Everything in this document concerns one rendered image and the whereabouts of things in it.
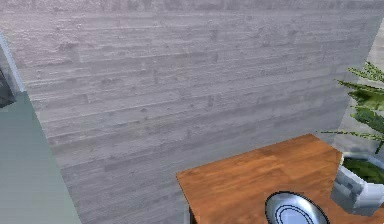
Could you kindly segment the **brown wooden table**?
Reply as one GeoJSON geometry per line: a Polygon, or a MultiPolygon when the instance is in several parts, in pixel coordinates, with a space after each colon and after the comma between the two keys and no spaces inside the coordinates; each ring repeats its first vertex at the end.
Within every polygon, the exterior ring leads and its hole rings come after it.
{"type": "Polygon", "coordinates": [[[330,198],[341,153],[312,134],[255,149],[176,174],[193,224],[268,224],[265,201],[274,192],[306,196],[331,224],[384,224],[345,212],[330,198]]]}

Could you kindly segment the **white blue-rimmed plate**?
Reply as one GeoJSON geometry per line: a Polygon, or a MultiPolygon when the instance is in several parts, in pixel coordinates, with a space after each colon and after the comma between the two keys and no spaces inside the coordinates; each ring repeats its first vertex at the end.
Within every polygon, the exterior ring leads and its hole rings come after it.
{"type": "Polygon", "coordinates": [[[272,193],[265,201],[265,216],[268,224],[331,224],[312,200],[291,191],[272,193]]]}

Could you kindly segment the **green plant in grey pot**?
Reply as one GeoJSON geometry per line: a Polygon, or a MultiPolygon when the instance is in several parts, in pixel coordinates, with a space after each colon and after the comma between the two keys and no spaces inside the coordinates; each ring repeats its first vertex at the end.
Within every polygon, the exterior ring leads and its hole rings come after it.
{"type": "Polygon", "coordinates": [[[350,88],[348,95],[356,101],[351,114],[357,122],[374,133],[330,130],[329,134],[351,135],[378,143],[374,154],[362,151],[342,153],[331,190],[331,199],[350,214],[372,216],[384,204],[384,161],[377,158],[384,147],[384,87],[338,80],[350,88]]]}

